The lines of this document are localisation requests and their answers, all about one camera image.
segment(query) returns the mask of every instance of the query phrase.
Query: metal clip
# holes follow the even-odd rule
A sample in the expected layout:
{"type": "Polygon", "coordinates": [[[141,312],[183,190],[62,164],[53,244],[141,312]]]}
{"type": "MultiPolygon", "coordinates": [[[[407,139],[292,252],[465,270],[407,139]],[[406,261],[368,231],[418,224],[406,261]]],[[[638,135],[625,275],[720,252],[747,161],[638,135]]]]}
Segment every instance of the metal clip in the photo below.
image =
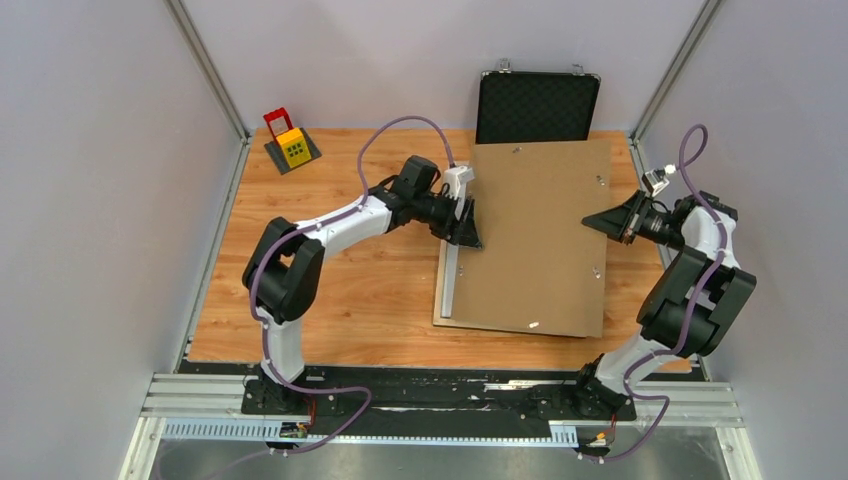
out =
{"type": "Polygon", "coordinates": [[[509,67],[509,59],[502,58],[498,60],[497,70],[501,73],[510,73],[512,70],[509,67]]]}

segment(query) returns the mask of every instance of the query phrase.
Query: cardboard sheet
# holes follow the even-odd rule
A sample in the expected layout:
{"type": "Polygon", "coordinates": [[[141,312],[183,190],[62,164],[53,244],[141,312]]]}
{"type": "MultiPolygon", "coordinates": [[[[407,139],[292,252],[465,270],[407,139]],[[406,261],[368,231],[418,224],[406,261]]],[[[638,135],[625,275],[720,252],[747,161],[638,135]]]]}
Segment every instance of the cardboard sheet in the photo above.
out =
{"type": "Polygon", "coordinates": [[[600,337],[606,236],[580,220],[610,207],[609,143],[477,145],[471,165],[485,248],[459,250],[447,323],[600,337]]]}

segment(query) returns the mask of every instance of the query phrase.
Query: yellow toy block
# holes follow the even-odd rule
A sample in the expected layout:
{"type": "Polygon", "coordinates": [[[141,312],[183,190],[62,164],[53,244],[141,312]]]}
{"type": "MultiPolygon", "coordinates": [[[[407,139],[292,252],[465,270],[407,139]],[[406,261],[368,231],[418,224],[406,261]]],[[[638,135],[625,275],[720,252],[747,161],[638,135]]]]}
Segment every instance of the yellow toy block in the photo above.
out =
{"type": "Polygon", "coordinates": [[[299,128],[293,128],[288,132],[277,135],[277,143],[283,149],[286,163],[291,168],[312,160],[309,146],[306,145],[306,138],[303,136],[303,131],[299,128]]]}

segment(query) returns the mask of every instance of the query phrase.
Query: wooden tabletop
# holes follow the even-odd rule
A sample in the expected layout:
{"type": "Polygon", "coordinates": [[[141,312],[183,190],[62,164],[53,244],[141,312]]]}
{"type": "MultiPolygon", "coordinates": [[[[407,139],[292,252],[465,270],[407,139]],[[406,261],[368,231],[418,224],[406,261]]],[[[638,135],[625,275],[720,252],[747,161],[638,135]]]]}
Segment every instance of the wooden tabletop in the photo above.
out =
{"type": "MultiPolygon", "coordinates": [[[[296,222],[353,201],[361,192],[356,155],[373,130],[309,129],[323,156],[280,175],[261,129],[253,141],[191,345],[192,361],[261,360],[259,326],[248,312],[241,274],[262,231],[274,217],[296,222]]],[[[467,161],[473,132],[447,131],[457,161],[467,161]]],[[[626,137],[610,140],[615,204],[637,188],[626,137]]],[[[426,129],[389,130],[365,157],[369,184],[400,171],[413,154],[447,165],[442,143],[426,129]]],[[[609,242],[602,338],[434,327],[439,241],[416,222],[368,239],[329,259],[318,297],[304,316],[303,352],[310,364],[422,367],[578,369],[613,350],[638,330],[636,314],[662,274],[656,247],[637,239],[609,242]]],[[[686,362],[672,369],[688,370],[686,362]]]]}

